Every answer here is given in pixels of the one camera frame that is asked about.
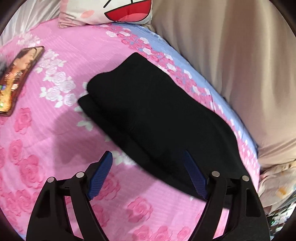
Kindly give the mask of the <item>black pants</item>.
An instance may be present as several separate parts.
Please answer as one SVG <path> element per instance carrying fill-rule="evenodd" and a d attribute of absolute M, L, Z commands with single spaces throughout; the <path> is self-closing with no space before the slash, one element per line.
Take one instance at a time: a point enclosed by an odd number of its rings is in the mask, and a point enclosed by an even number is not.
<path fill-rule="evenodd" d="M 138 53 L 93 77 L 78 104 L 141 168 L 189 195 L 185 151 L 205 174 L 247 175 L 230 126 Z"/>

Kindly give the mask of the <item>silver satin curtain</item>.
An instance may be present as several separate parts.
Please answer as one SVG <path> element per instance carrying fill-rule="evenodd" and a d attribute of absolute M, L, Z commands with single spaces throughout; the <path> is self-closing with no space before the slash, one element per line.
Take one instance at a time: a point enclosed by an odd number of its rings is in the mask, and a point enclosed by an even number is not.
<path fill-rule="evenodd" d="M 1 1 L 1 46 L 59 13 L 60 1 Z"/>

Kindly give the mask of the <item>phone with picture case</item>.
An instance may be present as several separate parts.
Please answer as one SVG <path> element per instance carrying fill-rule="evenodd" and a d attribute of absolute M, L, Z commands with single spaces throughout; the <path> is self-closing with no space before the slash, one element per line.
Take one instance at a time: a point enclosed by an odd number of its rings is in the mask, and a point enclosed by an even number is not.
<path fill-rule="evenodd" d="M 43 46 L 22 49 L 1 78 L 1 116 L 10 116 L 28 75 L 43 55 Z"/>

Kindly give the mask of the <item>pink rose bed sheet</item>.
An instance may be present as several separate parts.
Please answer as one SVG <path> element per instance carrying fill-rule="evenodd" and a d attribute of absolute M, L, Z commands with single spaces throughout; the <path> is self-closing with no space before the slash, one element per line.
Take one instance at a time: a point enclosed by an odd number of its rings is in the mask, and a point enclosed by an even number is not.
<path fill-rule="evenodd" d="M 110 240 L 187 240 L 204 202 L 145 173 L 88 119 L 77 104 L 87 82 L 138 52 L 233 129 L 254 186 L 260 166 L 246 128 L 214 88 L 159 35 L 138 25 L 60 29 L 57 20 L 14 37 L 1 48 L 11 62 L 21 49 L 44 46 L 13 114 L 1 118 L 1 210 L 26 238 L 45 181 L 71 178 L 111 151 L 113 165 L 91 206 Z"/>

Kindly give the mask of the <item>cartoon face pillow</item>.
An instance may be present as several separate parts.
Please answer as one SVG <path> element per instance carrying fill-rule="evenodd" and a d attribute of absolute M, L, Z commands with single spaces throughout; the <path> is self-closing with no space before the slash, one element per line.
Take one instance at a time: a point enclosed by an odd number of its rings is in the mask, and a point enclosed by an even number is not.
<path fill-rule="evenodd" d="M 152 19 L 152 0 L 72 0 L 60 2 L 58 27 L 99 25 L 112 22 L 144 25 Z"/>

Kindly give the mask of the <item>floral grey blanket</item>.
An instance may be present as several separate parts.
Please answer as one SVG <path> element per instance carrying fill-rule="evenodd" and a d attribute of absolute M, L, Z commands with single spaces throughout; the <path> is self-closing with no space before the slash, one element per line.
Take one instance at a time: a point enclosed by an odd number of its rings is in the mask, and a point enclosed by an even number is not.
<path fill-rule="evenodd" d="M 260 175 L 258 195 L 272 237 L 295 209 L 295 161 L 273 166 Z"/>

